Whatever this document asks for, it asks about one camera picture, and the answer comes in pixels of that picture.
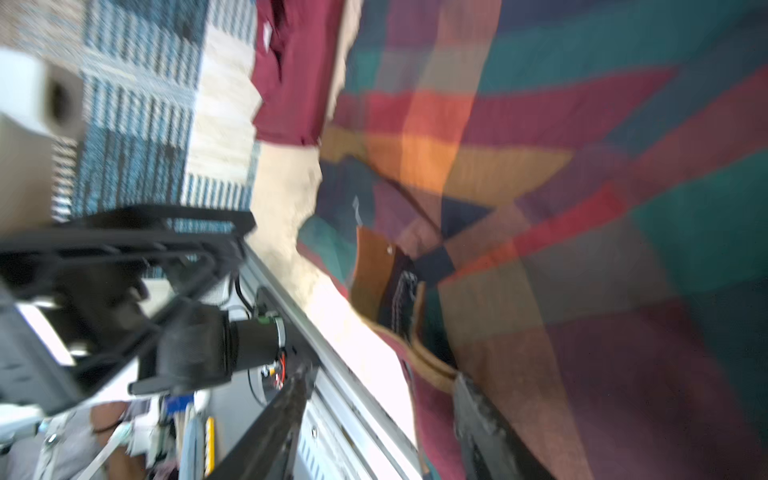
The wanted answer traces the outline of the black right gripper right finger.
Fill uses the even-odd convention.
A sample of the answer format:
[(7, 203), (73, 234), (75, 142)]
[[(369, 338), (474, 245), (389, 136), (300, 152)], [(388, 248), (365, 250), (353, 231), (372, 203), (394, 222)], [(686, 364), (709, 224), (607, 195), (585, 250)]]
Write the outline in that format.
[(469, 479), (552, 480), (502, 413), (464, 374), (454, 382), (455, 435)]

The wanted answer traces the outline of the multicolour plaid long sleeve shirt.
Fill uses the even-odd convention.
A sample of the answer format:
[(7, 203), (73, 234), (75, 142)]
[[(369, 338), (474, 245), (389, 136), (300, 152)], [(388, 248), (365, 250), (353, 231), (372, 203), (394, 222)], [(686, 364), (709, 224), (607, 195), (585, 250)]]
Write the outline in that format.
[(463, 479), (470, 377), (557, 479), (767, 475), (767, 5), (367, 1), (300, 253)]

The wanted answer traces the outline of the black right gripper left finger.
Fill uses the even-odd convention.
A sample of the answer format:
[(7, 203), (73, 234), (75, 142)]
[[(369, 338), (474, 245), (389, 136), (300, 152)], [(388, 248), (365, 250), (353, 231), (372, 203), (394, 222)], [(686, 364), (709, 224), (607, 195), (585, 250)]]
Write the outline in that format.
[(292, 479), (315, 369), (302, 366), (209, 475), (211, 479)]

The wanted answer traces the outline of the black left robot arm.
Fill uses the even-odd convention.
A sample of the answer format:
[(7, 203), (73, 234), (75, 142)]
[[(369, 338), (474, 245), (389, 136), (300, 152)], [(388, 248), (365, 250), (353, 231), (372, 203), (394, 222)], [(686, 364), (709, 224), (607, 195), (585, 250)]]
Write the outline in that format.
[(205, 302), (254, 227), (245, 211), (134, 205), (3, 234), (2, 402), (55, 415), (131, 363), (131, 394), (179, 395), (278, 360), (282, 327)]

